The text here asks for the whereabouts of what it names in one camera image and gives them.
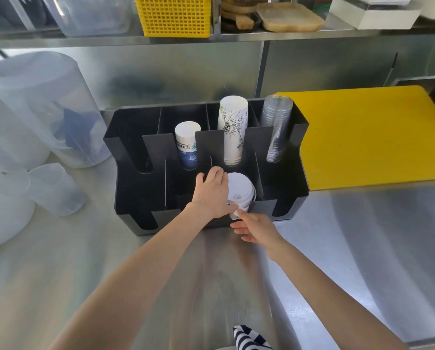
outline yellow plastic basket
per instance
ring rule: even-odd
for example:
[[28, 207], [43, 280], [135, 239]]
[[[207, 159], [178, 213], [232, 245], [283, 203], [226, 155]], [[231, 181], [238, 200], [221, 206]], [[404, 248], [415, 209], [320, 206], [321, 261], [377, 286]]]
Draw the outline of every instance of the yellow plastic basket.
[[211, 0], [135, 0], [147, 37], [208, 38]]

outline black plastic organizer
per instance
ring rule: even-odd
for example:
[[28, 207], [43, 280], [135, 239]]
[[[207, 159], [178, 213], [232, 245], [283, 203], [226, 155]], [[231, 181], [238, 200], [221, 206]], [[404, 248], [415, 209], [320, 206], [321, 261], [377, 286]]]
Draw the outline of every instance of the black plastic organizer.
[[[115, 212], [136, 235], [156, 233], [189, 203], [196, 175], [212, 166], [239, 172], [254, 184], [257, 197], [249, 212], [267, 214], [273, 221], [292, 218], [308, 196], [308, 183], [300, 159], [300, 144], [308, 122], [296, 105], [289, 124], [289, 143], [282, 160], [268, 163], [266, 155], [273, 127], [261, 127], [263, 99], [249, 100], [242, 161], [224, 164], [224, 131], [217, 130], [219, 102], [164, 107], [138, 107], [115, 111], [104, 141], [117, 162]], [[198, 168], [181, 167], [174, 129], [182, 121], [195, 121]], [[228, 226], [228, 215], [206, 227]]]

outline yellow cutting board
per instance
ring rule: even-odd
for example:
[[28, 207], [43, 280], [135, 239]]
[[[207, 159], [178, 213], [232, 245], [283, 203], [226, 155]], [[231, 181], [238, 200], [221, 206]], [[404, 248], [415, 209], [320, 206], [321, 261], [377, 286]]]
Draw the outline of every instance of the yellow cutting board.
[[311, 190], [435, 180], [435, 104], [419, 86], [280, 93], [310, 123]]

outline black and white striped fabric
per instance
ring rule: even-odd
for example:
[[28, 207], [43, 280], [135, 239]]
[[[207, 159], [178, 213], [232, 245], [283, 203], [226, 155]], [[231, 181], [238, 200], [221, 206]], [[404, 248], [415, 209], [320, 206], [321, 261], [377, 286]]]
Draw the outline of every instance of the black and white striped fabric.
[[233, 327], [237, 350], [273, 350], [268, 342], [246, 325]]

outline metal wall panel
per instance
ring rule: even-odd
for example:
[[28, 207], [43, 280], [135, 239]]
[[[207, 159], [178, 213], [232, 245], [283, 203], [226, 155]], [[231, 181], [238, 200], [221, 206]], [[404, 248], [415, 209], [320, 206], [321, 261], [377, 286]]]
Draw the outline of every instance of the metal wall panel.
[[309, 91], [383, 86], [396, 53], [395, 78], [435, 75], [435, 36], [273, 41], [261, 96], [278, 91]]
[[[74, 58], [100, 108], [254, 97], [260, 42], [47, 49]], [[6, 49], [10, 55], [43, 49]]]

